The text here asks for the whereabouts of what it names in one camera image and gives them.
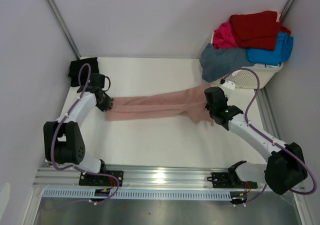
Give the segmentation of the pink t shirt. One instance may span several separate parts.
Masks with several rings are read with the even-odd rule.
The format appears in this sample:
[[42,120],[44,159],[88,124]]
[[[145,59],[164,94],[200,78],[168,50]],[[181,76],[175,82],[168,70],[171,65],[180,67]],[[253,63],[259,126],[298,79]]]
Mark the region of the pink t shirt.
[[186,116],[194,124],[207,121],[213,126],[215,122],[206,109],[204,93],[210,87],[210,84],[204,84],[151,96],[116,97],[105,117],[108,121],[129,121]]

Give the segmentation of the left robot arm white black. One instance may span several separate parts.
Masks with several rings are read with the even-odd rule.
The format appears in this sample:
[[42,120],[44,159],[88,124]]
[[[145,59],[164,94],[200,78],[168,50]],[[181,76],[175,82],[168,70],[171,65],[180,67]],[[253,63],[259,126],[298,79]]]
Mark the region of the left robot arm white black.
[[45,158],[58,171],[74,168],[83,173],[91,173],[90,179],[101,186],[108,180],[105,162],[86,151],[81,134],[81,125],[94,108],[101,112],[110,110],[114,99],[107,95],[105,80],[109,77],[93,73],[76,93],[76,100],[67,112],[55,121],[43,126]]

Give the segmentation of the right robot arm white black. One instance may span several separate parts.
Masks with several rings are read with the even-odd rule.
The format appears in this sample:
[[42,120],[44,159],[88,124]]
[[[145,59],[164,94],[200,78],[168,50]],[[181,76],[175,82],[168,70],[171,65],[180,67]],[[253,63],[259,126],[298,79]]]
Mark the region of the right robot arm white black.
[[265,160],[264,164],[240,161],[229,167],[227,180],[231,186],[261,183],[283,195],[308,177],[303,151],[297,143],[287,144],[255,127],[240,108],[228,105],[228,98],[220,87],[207,88],[204,95],[214,122],[242,138]]

